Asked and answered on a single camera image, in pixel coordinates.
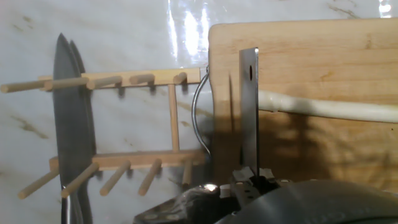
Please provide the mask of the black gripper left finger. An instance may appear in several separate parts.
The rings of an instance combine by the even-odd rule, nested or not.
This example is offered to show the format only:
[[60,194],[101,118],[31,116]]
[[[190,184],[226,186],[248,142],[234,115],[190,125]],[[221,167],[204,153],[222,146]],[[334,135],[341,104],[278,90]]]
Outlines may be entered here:
[[249,182],[250,168],[233,171],[231,183],[193,187],[160,205],[136,215],[133,224],[229,223],[240,210],[233,187]]

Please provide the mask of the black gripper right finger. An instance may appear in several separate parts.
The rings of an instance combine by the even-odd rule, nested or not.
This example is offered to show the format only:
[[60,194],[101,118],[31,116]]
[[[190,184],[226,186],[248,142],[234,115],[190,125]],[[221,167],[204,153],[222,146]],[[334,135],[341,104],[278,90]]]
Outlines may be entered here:
[[241,205],[248,205],[260,196],[280,187],[270,169],[260,169],[258,174],[244,179]]

